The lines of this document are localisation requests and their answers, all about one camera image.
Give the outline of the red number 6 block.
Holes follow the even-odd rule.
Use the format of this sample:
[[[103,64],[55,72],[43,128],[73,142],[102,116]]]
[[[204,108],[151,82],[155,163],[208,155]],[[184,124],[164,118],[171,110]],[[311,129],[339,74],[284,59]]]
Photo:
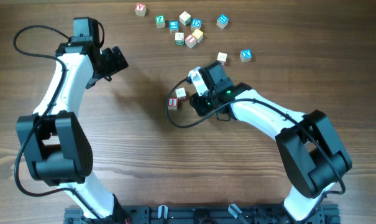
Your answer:
[[[222,65],[225,66],[226,61],[227,61],[227,54],[219,52],[217,56],[217,61]]]

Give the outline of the red letter I block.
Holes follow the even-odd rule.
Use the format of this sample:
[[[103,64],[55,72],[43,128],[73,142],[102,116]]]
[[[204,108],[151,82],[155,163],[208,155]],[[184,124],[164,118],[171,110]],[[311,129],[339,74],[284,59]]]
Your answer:
[[[171,97],[167,102],[168,110],[177,110],[178,109],[178,98]]]

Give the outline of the red letter A block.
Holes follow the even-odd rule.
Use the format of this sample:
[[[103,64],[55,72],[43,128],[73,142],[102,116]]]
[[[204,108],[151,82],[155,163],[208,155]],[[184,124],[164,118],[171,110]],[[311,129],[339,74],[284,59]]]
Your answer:
[[[175,90],[175,94],[178,100],[185,100],[187,97],[187,94],[184,88],[177,88]]]

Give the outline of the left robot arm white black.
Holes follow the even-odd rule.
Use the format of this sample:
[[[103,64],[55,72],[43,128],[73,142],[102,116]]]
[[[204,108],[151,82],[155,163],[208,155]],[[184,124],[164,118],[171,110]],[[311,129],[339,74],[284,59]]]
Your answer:
[[[16,132],[21,148],[14,165],[17,188],[31,197],[66,192],[80,207],[81,223],[127,223],[128,213],[93,172],[93,150],[79,121],[85,90],[128,67],[119,47],[103,48],[104,28],[96,19],[76,17],[73,35],[61,43],[48,90]]]

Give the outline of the blue letter X block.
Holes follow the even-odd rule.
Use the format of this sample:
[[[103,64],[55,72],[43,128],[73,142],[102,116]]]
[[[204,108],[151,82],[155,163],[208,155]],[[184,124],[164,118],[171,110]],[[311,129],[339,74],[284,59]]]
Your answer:
[[[242,50],[240,53],[241,62],[249,62],[252,59],[252,52],[250,49]]]

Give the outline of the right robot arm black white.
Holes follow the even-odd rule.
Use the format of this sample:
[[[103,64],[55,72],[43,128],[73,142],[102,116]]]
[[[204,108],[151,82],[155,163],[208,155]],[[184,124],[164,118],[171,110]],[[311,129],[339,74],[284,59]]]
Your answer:
[[[191,70],[187,82],[196,88],[190,105],[200,117],[226,114],[276,142],[292,184],[283,207],[294,221],[307,221],[327,195],[335,193],[334,184],[341,186],[339,195],[346,191],[342,177],[352,160],[325,113],[289,110],[245,83],[235,85],[218,61]]]

